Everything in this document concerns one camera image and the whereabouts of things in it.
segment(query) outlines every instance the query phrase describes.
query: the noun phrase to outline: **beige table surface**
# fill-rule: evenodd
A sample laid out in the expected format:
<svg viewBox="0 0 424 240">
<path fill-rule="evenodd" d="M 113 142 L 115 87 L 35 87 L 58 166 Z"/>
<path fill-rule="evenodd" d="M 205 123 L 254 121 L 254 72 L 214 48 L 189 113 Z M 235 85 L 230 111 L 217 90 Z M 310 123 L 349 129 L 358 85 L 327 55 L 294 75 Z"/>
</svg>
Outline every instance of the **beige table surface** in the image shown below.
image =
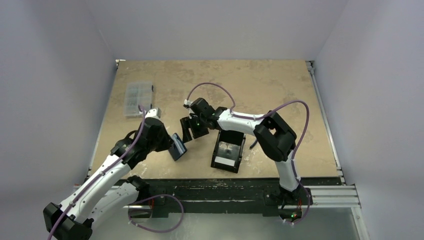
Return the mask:
<svg viewBox="0 0 424 240">
<path fill-rule="evenodd" d="M 141 118 L 126 118 L 124 96 L 128 83 L 152 81 L 153 107 L 162 110 L 161 120 L 168 133 L 182 137 L 180 119 L 188 115 L 183 107 L 189 91 L 198 83 L 222 85 L 234 97 L 236 112 L 264 114 L 290 100 L 300 99 L 310 108 L 309 128 L 296 155 L 302 177 L 337 176 L 336 164 L 328 140 L 320 106 L 304 60 L 169 60 L 121 61 L 103 119 L 92 170 L 96 171 L 115 143 L 138 128 Z M 214 108 L 229 108 L 230 98 L 212 85 L 198 87 L 190 97 L 205 98 Z M 278 112 L 294 129 L 298 138 L 305 124 L 305 109 L 294 103 Z M 218 131 L 186 143 L 188 152 L 174 161 L 168 151 L 152 152 L 129 175 L 145 179 L 169 178 L 260 178 L 278 177 L 272 160 L 261 147 L 249 150 L 255 140 L 248 135 L 238 173 L 211 166 Z"/>
</svg>

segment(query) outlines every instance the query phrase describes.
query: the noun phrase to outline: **white wall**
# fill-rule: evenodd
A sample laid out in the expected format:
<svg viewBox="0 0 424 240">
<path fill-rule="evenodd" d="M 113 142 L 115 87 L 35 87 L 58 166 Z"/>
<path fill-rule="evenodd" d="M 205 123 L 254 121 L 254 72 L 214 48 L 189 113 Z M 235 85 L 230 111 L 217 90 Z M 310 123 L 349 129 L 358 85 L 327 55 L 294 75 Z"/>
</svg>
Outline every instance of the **white wall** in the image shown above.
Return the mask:
<svg viewBox="0 0 424 240">
<path fill-rule="evenodd" d="M 313 60 L 347 0 L 87 0 L 117 59 Z"/>
<path fill-rule="evenodd" d="M 84 0 L 0 0 L 0 236 L 44 239 L 81 183 L 115 75 Z"/>
<path fill-rule="evenodd" d="M 316 59 L 372 239 L 424 236 L 424 1 L 350 0 Z"/>
</svg>

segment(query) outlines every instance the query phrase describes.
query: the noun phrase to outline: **clear plastic container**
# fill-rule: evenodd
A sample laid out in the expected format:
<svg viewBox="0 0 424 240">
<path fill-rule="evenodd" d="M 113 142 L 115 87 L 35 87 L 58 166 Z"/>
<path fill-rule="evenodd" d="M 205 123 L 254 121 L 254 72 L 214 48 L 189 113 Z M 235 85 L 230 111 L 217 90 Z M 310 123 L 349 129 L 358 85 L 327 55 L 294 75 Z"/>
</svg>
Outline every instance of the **clear plastic container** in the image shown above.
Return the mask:
<svg viewBox="0 0 424 240">
<path fill-rule="evenodd" d="M 123 115 L 126 117 L 141 116 L 139 104 L 146 111 L 152 106 L 153 85 L 151 81 L 130 82 L 126 86 L 125 99 L 123 101 Z"/>
</svg>

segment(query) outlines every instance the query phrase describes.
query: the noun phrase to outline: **tabletop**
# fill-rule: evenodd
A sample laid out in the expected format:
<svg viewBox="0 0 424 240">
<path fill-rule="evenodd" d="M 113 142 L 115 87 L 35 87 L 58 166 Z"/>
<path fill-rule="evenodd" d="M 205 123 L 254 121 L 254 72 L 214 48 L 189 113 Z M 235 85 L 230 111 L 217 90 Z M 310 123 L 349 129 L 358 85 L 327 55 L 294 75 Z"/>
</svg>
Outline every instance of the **tabletop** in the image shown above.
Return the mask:
<svg viewBox="0 0 424 240">
<path fill-rule="evenodd" d="M 182 137 L 180 119 L 188 116 L 183 107 L 190 90 L 198 83 L 212 82 L 226 88 L 234 97 L 234 111 L 265 114 L 277 106 L 303 100 L 310 109 L 306 135 L 296 154 L 298 174 L 302 177 L 335 177 L 336 163 L 329 142 L 317 95 L 304 60 L 164 60 L 120 61 L 113 88 L 97 140 L 92 162 L 96 171 L 115 143 L 136 130 L 141 117 L 124 116 L 124 97 L 128 83 L 153 83 L 153 107 L 162 111 L 161 120 L 171 135 Z M 212 85 L 198 87 L 190 97 L 202 97 L 214 107 L 231 107 L 224 91 Z M 297 133 L 299 139 L 305 125 L 306 111 L 299 103 L 278 111 Z M 187 142 L 187 153 L 174 161 L 168 151 L 152 152 L 128 175 L 144 179 L 202 179 L 202 178 L 266 178 L 278 177 L 275 163 L 266 157 L 259 144 L 246 136 L 238 173 L 211 167 L 218 130 Z"/>
</svg>

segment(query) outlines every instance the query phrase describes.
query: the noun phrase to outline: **gray floor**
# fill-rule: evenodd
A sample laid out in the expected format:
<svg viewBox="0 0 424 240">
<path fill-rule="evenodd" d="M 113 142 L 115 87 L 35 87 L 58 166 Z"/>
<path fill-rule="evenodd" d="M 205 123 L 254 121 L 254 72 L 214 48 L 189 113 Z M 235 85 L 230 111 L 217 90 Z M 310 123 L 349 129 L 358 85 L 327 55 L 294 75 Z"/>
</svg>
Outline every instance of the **gray floor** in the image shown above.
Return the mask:
<svg viewBox="0 0 424 240">
<path fill-rule="evenodd" d="M 283 225 L 279 217 L 260 214 L 184 215 L 179 228 L 170 233 L 152 233 L 128 224 L 127 211 L 120 210 L 105 221 L 90 240 L 357 240 L 359 239 L 350 208 L 313 208 L 295 227 Z M 154 218 L 145 227 L 164 230 L 172 227 L 180 214 Z"/>
</svg>

